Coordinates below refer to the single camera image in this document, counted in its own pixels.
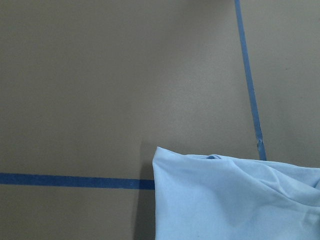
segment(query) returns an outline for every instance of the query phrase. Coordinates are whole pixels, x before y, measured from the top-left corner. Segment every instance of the blue line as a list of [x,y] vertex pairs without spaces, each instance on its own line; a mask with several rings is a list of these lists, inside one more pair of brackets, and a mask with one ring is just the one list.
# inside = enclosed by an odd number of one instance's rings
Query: blue line
[[0,184],[55,187],[154,190],[155,182],[145,179],[0,173]]
[[256,95],[255,95],[254,83],[253,83],[252,75],[251,75],[249,54],[248,54],[248,48],[247,48],[247,43],[246,43],[244,23],[242,20],[240,0],[234,0],[234,3],[235,3],[235,12],[236,12],[236,19],[237,19],[237,23],[238,23],[241,49],[242,49],[242,57],[243,57],[244,71],[245,71],[245,77],[246,77],[246,84],[247,84],[247,88],[248,88],[248,92],[249,92],[251,112],[252,112],[253,124],[254,124],[254,130],[255,130],[255,137],[257,140],[257,148],[259,151],[260,160],[266,161],[267,156],[266,156],[262,131],[261,131],[261,127],[260,127],[258,106],[257,106]]

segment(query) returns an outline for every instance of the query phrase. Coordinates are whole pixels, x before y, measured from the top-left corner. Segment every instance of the blue tape strip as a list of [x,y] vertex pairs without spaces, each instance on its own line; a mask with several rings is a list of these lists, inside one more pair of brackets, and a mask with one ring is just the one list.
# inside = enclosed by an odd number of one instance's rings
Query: blue tape strip
[[145,179],[0,173],[0,184],[55,187],[154,190],[155,181]]
[[246,43],[244,23],[242,20],[240,0],[234,0],[234,3],[235,3],[235,12],[236,12],[236,19],[237,19],[237,23],[238,23],[241,49],[242,49],[242,57],[243,57],[246,84],[247,84],[247,88],[248,88],[248,92],[249,92],[251,112],[252,112],[253,124],[254,124],[254,130],[255,130],[255,137],[257,140],[257,148],[259,151],[260,160],[266,161],[267,156],[266,156],[262,131],[261,131],[261,127],[260,127],[258,106],[257,106],[257,101],[256,101],[254,83],[253,83],[252,75],[251,75],[249,54],[248,54],[248,48],[247,48],[247,43]]

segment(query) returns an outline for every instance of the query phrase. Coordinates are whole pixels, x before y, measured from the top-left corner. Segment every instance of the gray surface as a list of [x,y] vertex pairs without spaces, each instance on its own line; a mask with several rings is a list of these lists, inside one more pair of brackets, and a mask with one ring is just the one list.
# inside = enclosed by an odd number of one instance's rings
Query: gray surface
[[[315,1],[242,2],[269,160],[320,167]],[[257,159],[233,0],[1,1],[0,172],[152,179]],[[153,239],[154,192],[0,186],[4,239]]]

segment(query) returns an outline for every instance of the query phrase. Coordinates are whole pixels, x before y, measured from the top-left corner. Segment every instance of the folded cloth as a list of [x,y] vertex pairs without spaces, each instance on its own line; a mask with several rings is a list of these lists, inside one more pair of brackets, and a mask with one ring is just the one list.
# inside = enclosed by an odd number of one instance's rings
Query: folded cloth
[[153,171],[156,240],[320,240],[320,168],[158,147]]

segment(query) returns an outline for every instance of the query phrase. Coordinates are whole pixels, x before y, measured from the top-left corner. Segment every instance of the horizontal blue line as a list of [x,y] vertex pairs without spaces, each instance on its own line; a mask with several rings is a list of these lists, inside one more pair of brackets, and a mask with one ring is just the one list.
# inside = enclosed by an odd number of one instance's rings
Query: horizontal blue line
[[20,173],[0,173],[0,184],[103,189],[155,189],[155,181],[146,179],[35,175]]

